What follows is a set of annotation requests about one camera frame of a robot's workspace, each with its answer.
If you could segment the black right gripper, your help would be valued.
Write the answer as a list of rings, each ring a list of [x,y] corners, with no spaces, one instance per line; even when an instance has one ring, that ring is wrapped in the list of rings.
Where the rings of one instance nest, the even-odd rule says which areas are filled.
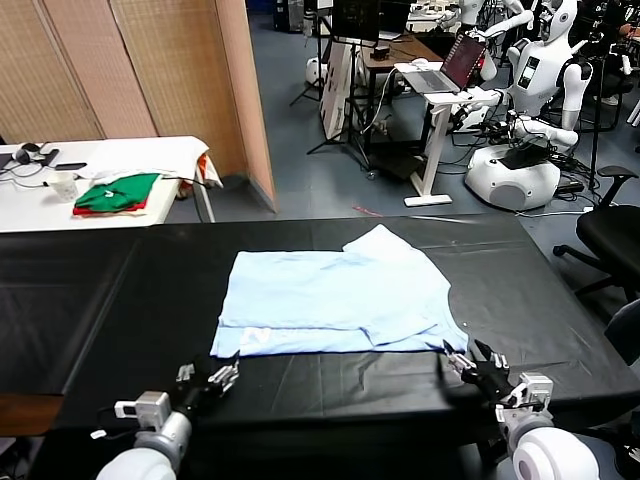
[[[453,346],[443,341],[443,349],[449,365],[456,371],[460,379],[475,385],[490,403],[501,403],[507,398],[514,386],[509,382],[510,365],[503,353],[495,351],[488,344],[476,339],[475,345],[491,366],[476,366]]]

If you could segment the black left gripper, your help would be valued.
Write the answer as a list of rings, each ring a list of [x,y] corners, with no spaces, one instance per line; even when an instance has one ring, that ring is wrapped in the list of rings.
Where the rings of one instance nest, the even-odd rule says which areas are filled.
[[[239,378],[240,351],[222,364],[209,356],[195,356],[179,367],[170,392],[173,411],[198,416],[210,409]]]

